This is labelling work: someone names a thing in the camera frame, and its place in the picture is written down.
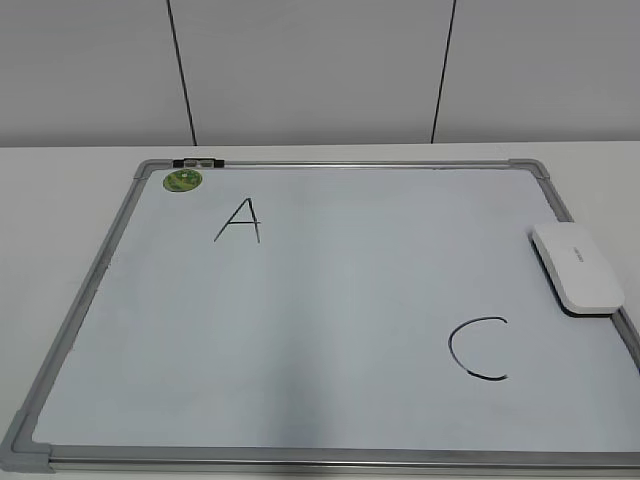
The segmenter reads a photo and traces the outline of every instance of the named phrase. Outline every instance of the white wall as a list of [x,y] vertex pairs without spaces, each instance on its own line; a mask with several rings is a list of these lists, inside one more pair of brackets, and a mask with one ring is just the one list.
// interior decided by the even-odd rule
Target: white wall
[[451,0],[173,0],[201,144],[428,142]]
[[[171,0],[200,144],[428,142],[453,0]],[[640,140],[640,0],[459,0],[436,142]],[[0,146],[184,145],[166,0],[0,2]]]
[[436,142],[639,139],[640,1],[458,1]]
[[159,0],[3,0],[0,146],[185,145]]

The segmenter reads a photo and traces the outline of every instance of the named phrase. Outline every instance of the whiteboard surface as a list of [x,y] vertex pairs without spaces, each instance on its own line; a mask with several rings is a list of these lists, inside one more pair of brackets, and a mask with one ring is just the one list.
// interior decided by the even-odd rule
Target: whiteboard surface
[[[500,170],[154,172],[34,440],[124,446],[640,448],[640,381],[571,318],[527,239],[553,221]],[[251,197],[260,224],[228,227]],[[243,209],[235,220],[250,220]],[[454,341],[467,366],[447,348]]]

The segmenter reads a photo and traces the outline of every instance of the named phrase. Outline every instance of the whiteboard eraser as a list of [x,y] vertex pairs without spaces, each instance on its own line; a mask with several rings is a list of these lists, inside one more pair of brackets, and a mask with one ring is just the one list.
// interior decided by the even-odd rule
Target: whiteboard eraser
[[624,303],[613,268],[582,225],[535,225],[531,238],[563,306],[579,315],[605,315]]

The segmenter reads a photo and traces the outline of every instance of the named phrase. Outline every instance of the round magnet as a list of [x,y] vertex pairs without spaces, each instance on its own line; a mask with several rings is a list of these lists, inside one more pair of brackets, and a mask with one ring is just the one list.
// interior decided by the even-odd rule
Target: round magnet
[[202,175],[196,170],[184,168],[164,177],[162,185],[170,192],[188,192],[202,183]]

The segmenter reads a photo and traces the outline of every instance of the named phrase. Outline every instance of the white table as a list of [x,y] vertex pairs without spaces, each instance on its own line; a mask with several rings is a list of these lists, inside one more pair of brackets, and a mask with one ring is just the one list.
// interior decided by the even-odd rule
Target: white table
[[[22,404],[142,160],[536,158],[612,262],[627,294],[626,309],[640,327],[639,151],[640,142],[0,149],[0,432]],[[0,472],[0,478],[24,476]]]

